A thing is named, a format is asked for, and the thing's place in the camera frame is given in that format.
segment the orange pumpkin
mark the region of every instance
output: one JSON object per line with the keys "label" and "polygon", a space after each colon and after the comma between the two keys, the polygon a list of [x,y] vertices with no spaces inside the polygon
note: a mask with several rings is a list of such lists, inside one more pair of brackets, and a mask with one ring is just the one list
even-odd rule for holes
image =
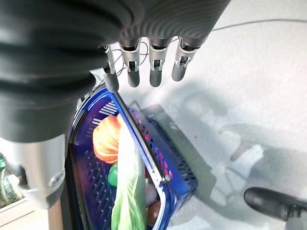
{"label": "orange pumpkin", "polygon": [[121,116],[108,116],[93,131],[93,146],[96,157],[108,164],[117,162]]}

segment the black rubber sleeve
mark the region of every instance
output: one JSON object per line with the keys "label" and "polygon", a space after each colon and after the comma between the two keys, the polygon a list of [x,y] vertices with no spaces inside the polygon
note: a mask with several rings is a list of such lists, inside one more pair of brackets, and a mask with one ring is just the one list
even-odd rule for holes
{"label": "black rubber sleeve", "polygon": [[97,47],[132,23],[117,0],[0,1],[0,137],[36,142],[68,134],[78,98],[102,66]]}

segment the black object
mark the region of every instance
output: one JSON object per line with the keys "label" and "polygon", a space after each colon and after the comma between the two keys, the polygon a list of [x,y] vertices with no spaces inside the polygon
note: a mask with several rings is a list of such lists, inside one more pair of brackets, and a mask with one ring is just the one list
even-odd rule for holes
{"label": "black object", "polygon": [[256,211],[283,221],[291,217],[300,217],[302,211],[307,211],[305,202],[266,188],[247,189],[244,193],[244,200]]}
{"label": "black object", "polygon": [[157,69],[150,70],[149,81],[151,86],[158,87],[161,84],[162,80],[162,71]]}
{"label": "black object", "polygon": [[119,90],[119,83],[116,73],[107,73],[104,77],[106,87],[110,92],[117,92]]}
{"label": "black object", "polygon": [[128,82],[129,85],[133,88],[137,87],[140,84],[140,74],[137,71],[131,70],[128,72]]}

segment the green plastic bag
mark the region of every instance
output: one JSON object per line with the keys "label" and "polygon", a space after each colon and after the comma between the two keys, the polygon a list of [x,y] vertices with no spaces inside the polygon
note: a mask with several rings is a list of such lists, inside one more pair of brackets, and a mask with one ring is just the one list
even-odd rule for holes
{"label": "green plastic bag", "polygon": [[112,230],[145,230],[145,166],[126,125],[118,143],[118,181],[112,210]]}

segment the green fruit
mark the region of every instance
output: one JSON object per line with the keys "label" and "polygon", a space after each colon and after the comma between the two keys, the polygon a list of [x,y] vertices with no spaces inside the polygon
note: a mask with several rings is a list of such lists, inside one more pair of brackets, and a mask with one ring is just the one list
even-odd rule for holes
{"label": "green fruit", "polygon": [[114,187],[117,186],[117,163],[111,166],[109,175],[107,176],[107,181],[110,185]]}

